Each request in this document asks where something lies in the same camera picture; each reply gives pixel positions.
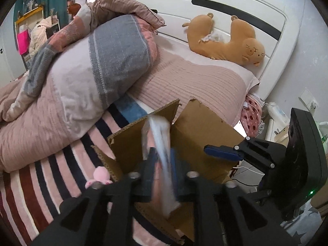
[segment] orange plush toy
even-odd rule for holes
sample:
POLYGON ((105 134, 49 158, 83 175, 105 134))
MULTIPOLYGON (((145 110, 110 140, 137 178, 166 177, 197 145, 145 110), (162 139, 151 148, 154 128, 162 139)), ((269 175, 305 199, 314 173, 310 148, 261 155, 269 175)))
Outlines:
POLYGON ((228 43, 205 39, 213 28, 213 14, 200 15, 182 26, 188 27, 187 38, 190 50, 217 60, 228 60, 238 65, 263 61, 264 46, 255 38, 253 27, 237 16, 231 17, 230 41, 228 43))

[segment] white plastic wrapper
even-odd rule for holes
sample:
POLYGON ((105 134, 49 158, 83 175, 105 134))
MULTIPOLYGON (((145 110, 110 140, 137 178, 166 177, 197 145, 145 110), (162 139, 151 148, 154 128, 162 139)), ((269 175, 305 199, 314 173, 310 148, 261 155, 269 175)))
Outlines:
POLYGON ((170 123, 166 118, 160 116, 148 117, 142 128, 142 154, 144 160, 147 160, 150 147, 156 148, 159 158, 155 166, 152 198, 152 201, 157 202, 153 205, 161 207, 163 216, 168 217, 179 206, 179 203, 175 200, 173 192, 170 123))

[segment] wall socket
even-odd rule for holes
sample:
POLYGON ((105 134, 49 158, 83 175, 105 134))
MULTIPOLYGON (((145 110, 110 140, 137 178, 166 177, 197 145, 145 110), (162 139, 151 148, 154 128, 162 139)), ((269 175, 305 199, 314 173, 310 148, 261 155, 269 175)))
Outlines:
POLYGON ((305 90, 303 91, 303 93, 299 98, 304 103, 306 108, 310 111, 310 113, 313 115, 315 110, 318 108, 319 104, 314 98, 314 96, 312 95, 312 93, 310 93, 310 91, 307 88, 305 88, 305 90))

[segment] stuffed animal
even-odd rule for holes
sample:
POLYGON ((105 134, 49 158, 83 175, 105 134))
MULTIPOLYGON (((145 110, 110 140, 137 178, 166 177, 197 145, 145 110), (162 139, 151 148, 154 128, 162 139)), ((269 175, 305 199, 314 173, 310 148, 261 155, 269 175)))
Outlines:
POLYGON ((110 175, 108 170, 105 167, 97 167, 93 173, 93 178, 91 180, 88 180, 85 184, 85 188, 87 189, 88 187, 90 187, 93 182, 99 181, 104 185, 108 185, 113 183, 110 180, 110 175))
POLYGON ((238 65, 259 66, 264 59, 264 46, 255 38, 253 27, 237 16, 231 17, 228 43, 208 39, 213 28, 213 14, 200 15, 182 26, 188 27, 189 48, 200 55, 217 60, 228 60, 238 65))

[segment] cream puffer jacket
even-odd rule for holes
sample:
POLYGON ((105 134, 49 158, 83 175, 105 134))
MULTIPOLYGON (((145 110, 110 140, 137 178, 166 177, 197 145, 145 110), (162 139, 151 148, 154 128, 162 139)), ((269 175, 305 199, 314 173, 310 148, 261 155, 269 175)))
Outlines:
POLYGON ((42 19, 31 32, 30 56, 36 55, 42 44, 47 41, 46 29, 51 27, 51 17, 42 19))

